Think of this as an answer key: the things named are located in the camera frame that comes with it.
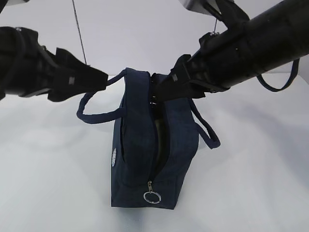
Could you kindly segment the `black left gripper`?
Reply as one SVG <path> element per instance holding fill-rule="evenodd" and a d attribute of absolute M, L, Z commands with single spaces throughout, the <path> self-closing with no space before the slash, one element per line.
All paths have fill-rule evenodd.
<path fill-rule="evenodd" d="M 63 102 L 83 93 L 105 90 L 108 75 L 78 60 L 69 51 L 33 44 L 19 48 L 19 96 L 47 94 L 51 102 Z"/>

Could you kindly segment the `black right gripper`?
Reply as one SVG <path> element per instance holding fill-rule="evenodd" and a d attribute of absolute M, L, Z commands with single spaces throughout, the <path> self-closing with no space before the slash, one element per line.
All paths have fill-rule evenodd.
<path fill-rule="evenodd" d="M 218 93 L 230 90 L 218 83 L 211 75 L 209 43 L 218 37 L 218 32 L 208 32 L 199 39 L 200 48 L 193 54 L 180 56 L 169 75 L 153 73 L 151 76 L 152 96 L 157 102 L 179 98 L 201 99 L 205 92 Z"/>

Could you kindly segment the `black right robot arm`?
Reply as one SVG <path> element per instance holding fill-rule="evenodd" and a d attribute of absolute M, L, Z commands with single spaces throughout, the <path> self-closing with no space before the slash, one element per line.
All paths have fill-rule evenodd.
<path fill-rule="evenodd" d="M 253 77 L 274 92 L 262 74 L 291 62 L 288 87 L 298 74 L 300 59 L 309 53 L 306 0 L 283 0 L 254 18 L 233 0 L 183 0 L 181 4 L 189 11 L 214 16 L 227 29 L 205 34 L 193 55 L 178 58 L 167 78 L 153 85 L 152 96 L 158 102 L 203 98 L 207 92 L 224 92 Z"/>

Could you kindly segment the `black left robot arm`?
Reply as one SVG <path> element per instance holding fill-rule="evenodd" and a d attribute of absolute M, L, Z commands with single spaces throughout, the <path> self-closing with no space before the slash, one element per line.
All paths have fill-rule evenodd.
<path fill-rule="evenodd" d="M 47 95 L 52 102 L 105 90 L 108 75 L 57 48 L 38 43 L 38 32 L 28 28 L 0 28 L 0 97 Z"/>

